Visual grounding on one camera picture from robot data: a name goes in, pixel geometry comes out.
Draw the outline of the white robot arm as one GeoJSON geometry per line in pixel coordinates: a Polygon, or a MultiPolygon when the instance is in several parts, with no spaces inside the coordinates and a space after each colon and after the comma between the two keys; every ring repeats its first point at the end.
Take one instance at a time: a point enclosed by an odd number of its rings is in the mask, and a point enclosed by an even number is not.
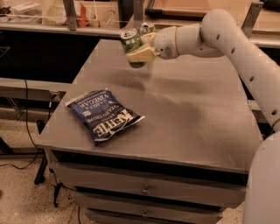
{"type": "Polygon", "coordinates": [[[225,55],[233,64],[274,133],[255,152],[250,166],[242,224],[280,224],[280,67],[244,34],[223,9],[209,11],[199,25],[172,26],[142,37],[127,54],[130,62],[191,54],[225,55]]]}

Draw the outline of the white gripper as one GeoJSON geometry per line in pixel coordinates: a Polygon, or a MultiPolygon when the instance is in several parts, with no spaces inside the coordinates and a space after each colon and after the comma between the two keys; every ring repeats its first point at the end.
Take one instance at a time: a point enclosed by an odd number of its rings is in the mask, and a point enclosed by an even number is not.
{"type": "Polygon", "coordinates": [[[150,62],[158,55],[165,60],[177,58],[179,54],[176,47],[176,31],[177,27],[171,26],[158,33],[145,33],[141,36],[143,45],[134,47],[127,53],[128,61],[150,62]]]}

